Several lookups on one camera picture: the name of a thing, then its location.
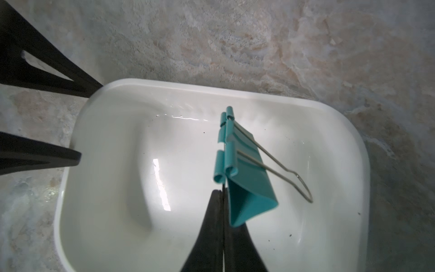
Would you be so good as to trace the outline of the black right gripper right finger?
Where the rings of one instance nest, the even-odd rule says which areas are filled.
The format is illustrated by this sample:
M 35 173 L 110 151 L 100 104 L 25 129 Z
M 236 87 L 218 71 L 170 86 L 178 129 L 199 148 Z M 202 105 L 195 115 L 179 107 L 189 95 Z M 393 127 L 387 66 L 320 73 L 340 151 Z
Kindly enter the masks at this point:
M 230 226 L 228 190 L 223 188 L 224 200 L 224 271 L 225 272 L 267 272 L 246 224 Z

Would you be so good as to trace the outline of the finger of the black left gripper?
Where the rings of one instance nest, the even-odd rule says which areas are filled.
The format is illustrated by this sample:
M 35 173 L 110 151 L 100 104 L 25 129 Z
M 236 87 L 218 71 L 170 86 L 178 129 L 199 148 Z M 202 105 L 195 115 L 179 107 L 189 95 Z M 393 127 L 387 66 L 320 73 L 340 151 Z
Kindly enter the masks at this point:
M 75 150 L 8 133 L 1 133 L 1 175 L 74 167 L 82 154 Z
M 103 87 L 1 1 L 1 84 L 91 97 Z

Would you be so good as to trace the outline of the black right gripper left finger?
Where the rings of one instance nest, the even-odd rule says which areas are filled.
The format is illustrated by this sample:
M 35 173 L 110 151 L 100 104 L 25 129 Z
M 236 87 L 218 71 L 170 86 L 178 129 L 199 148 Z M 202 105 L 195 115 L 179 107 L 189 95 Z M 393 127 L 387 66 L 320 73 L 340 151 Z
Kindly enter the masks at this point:
M 222 272 L 224 245 L 224 198 L 221 190 L 213 190 L 205 216 L 183 272 Z

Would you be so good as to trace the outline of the teal binder clip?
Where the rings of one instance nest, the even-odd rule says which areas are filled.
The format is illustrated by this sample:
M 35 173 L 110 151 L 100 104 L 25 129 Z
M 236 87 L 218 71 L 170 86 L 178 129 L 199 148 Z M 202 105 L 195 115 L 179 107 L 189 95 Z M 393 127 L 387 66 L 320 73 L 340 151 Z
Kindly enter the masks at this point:
M 236 121 L 231 106 L 220 116 L 218 142 L 224 144 L 224 149 L 217 151 L 213 179 L 217 184 L 227 185 L 231 227 L 240 227 L 251 218 L 278 206 L 268 172 L 292 185 L 309 203 L 314 202 L 302 177 L 296 171 L 285 167 L 261 146 Z M 294 174 L 306 191 L 302 191 L 292 180 L 264 164 L 260 151 L 284 171 Z

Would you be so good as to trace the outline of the white plastic storage box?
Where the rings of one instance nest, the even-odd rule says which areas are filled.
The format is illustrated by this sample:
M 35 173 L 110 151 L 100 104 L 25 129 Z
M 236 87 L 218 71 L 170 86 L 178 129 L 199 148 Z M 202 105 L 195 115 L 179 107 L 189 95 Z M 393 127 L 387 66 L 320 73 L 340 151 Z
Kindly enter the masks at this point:
M 370 165 L 355 127 L 307 99 L 123 79 L 80 111 L 65 169 L 54 237 L 69 272 L 178 272 L 200 230 L 220 149 L 220 115 L 232 107 L 285 174 L 299 174 L 314 201 L 270 181 L 278 207 L 247 223 L 271 272 L 363 272 Z

